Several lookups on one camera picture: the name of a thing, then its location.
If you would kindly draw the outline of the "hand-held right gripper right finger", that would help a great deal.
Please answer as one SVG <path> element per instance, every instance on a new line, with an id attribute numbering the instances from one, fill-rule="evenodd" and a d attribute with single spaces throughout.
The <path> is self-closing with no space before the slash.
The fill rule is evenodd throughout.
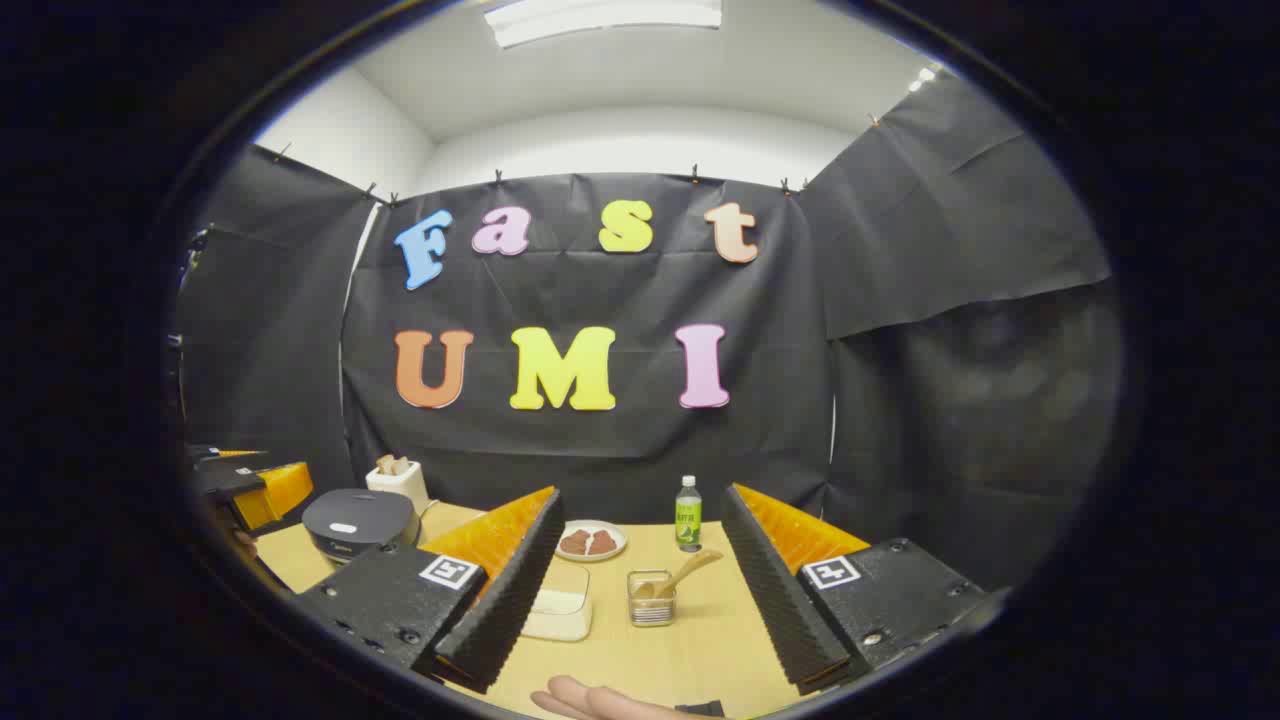
<path id="1" fill-rule="evenodd" d="M 911 539 L 870 544 L 742 484 L 724 492 L 722 527 L 800 694 L 924 650 L 987 597 Z"/>

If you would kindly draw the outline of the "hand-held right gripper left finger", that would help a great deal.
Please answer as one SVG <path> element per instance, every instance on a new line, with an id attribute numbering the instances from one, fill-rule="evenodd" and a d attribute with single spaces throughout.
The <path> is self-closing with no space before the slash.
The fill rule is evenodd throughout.
<path id="1" fill-rule="evenodd" d="M 564 529 L 544 487 L 431 538 L 375 544 L 300 597 L 376 660 L 485 693 L 500 675 Z"/>

